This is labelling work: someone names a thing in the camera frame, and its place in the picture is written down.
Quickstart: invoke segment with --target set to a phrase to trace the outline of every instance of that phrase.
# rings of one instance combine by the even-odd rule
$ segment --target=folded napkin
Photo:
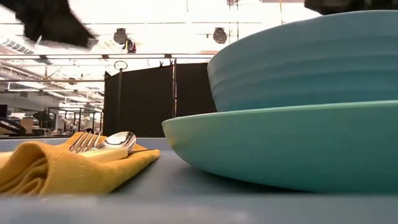
[[[160,156],[159,150],[153,150],[117,161],[94,162],[68,150],[81,134],[74,134],[58,146],[37,141],[22,143],[0,169],[0,194],[103,195],[134,177]]]

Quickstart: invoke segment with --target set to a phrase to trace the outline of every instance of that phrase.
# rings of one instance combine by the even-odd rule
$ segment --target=black partition panel
[[[216,112],[207,63],[177,64],[176,80],[177,116]]]
[[[107,78],[105,81],[105,135],[132,131],[137,137],[142,138],[164,137],[162,122],[172,117],[172,67],[123,72],[120,119],[116,121],[117,100],[116,103],[109,101],[118,95],[118,76]]]

